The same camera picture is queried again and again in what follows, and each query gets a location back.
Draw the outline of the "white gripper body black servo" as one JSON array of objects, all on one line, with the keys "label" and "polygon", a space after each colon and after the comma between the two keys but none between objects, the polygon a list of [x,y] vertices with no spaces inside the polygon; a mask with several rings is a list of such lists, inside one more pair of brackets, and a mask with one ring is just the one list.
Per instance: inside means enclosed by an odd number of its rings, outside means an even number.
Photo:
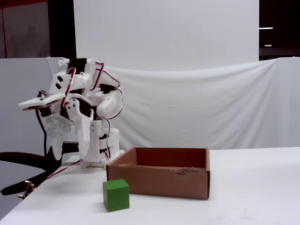
[{"label": "white gripper body black servo", "polygon": [[[86,101],[82,98],[76,98],[81,103],[81,112],[86,114],[87,109],[84,109],[83,107],[90,106],[90,102]],[[42,117],[52,116],[52,117],[62,117],[63,119],[67,119],[69,123],[73,123],[68,117],[67,110],[66,110],[66,104],[69,102],[67,100],[65,103],[62,104],[63,98],[37,98],[37,109],[41,112]]]}]

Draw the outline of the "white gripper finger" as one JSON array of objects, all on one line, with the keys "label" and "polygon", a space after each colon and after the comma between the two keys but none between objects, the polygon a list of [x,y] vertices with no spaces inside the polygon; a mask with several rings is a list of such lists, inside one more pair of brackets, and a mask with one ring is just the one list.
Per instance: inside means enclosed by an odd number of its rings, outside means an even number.
[{"label": "white gripper finger", "polygon": [[73,98],[66,104],[68,117],[75,126],[75,133],[78,140],[79,156],[85,164],[89,164],[88,153],[90,150],[90,125],[93,121],[93,110],[90,106],[83,107],[87,109],[86,114],[81,112],[81,103]]},{"label": "white gripper finger", "polygon": [[51,140],[54,158],[60,160],[62,157],[62,145],[68,132],[71,131],[71,124],[62,117],[46,117],[45,121],[45,130]]}]

